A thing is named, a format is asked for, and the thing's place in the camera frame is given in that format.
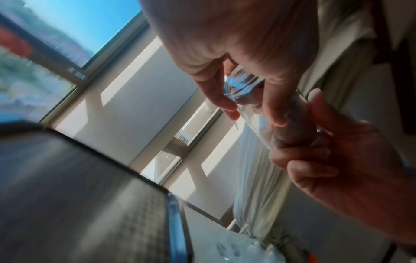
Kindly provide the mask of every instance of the sky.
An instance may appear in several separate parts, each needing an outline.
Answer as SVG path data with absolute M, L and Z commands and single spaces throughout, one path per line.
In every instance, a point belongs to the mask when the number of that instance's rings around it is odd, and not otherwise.
M 140 10 L 138 0 L 25 0 L 39 18 L 98 52 Z

